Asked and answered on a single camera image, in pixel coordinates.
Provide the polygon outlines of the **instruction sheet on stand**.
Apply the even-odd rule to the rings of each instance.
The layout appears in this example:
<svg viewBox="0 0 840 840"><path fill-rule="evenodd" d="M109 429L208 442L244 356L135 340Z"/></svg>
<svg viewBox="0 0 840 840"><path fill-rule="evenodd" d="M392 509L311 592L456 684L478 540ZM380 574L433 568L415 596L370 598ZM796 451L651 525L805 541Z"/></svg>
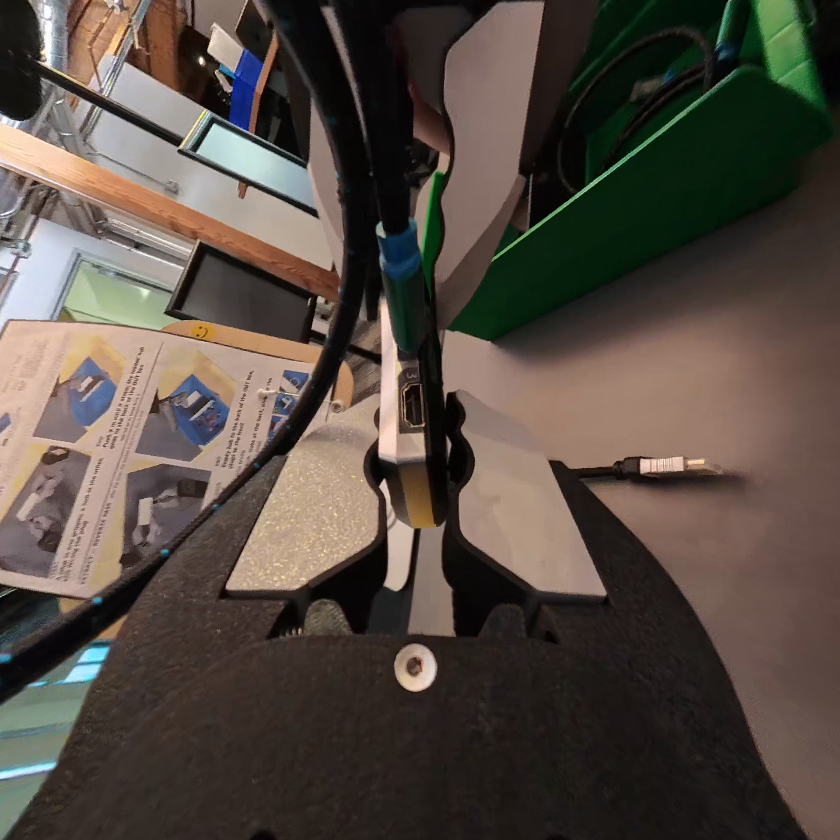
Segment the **instruction sheet on stand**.
<svg viewBox="0 0 840 840"><path fill-rule="evenodd" d="M288 359L296 362L315 364L319 361L323 347L314 344L300 343L288 339L279 339L262 333L250 332L242 329L225 327L207 321L185 320L173 322L163 327L163 332L193 338L189 332L194 322L206 322L213 326L213 337L205 342L222 344L240 350L255 352ZM352 406L354 393L354 378L350 367L342 362L332 391L332 401L339 405L337 412L345 411Z"/></svg>

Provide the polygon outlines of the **printed instruction sheet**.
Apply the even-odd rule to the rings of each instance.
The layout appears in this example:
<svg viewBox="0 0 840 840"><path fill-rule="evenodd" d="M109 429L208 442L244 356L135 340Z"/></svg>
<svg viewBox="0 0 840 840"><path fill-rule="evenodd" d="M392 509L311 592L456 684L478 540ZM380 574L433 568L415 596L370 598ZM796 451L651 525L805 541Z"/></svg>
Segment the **printed instruction sheet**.
<svg viewBox="0 0 840 840"><path fill-rule="evenodd" d="M2 587L86 598L165 547L282 425L313 363L192 336L10 321Z"/></svg>

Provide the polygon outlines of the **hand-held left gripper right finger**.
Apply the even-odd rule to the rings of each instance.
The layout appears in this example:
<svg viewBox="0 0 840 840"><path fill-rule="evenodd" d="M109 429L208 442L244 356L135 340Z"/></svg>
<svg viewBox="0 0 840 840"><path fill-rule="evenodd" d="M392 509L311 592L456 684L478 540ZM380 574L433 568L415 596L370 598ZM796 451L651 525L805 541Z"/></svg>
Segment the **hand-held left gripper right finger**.
<svg viewBox="0 0 840 840"><path fill-rule="evenodd" d="M603 602L606 589L539 441L467 391L449 399L449 558L463 570L484 565L525 602Z"/></svg>

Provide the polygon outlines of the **green plastic bin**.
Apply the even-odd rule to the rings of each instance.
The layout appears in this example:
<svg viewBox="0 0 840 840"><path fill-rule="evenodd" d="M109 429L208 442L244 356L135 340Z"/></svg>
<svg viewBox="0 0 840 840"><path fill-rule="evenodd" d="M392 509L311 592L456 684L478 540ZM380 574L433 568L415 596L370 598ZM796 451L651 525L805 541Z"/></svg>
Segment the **green plastic bin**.
<svg viewBox="0 0 840 840"><path fill-rule="evenodd" d="M616 136L636 110L634 83L700 62L690 42L668 39L618 67L586 101L564 143L563 122L588 82L627 47L660 30L688 26L716 44L728 2L597 2L591 36L534 162L511 221L478 290L446 330L494 340L724 224L760 209L796 184L800 161L831 133L813 51L814 2L741 2L751 13L738 67L708 92L695 87L668 104L600 174ZM438 107L445 58L475 21L440 24ZM438 201L447 169L432 180L425 258L434 277L441 239Z"/></svg>

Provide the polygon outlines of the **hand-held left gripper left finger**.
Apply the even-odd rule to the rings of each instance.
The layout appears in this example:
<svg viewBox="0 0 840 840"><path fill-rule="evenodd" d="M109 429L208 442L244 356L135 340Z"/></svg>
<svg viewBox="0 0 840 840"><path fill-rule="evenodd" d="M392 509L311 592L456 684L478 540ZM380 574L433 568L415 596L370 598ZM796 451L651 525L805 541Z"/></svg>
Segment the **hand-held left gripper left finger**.
<svg viewBox="0 0 840 840"><path fill-rule="evenodd" d="M387 572L372 417L335 417L291 450L226 582L236 598L375 596Z"/></svg>

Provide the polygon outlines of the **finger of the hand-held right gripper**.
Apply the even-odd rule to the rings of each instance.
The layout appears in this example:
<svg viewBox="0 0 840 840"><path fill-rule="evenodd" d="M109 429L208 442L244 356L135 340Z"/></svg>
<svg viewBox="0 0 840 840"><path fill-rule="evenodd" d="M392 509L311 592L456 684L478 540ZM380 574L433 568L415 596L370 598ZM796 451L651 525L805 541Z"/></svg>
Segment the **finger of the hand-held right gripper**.
<svg viewBox="0 0 840 840"><path fill-rule="evenodd" d="M495 2L446 54L451 137L438 201L437 327L478 290L589 42L594 1Z"/></svg>

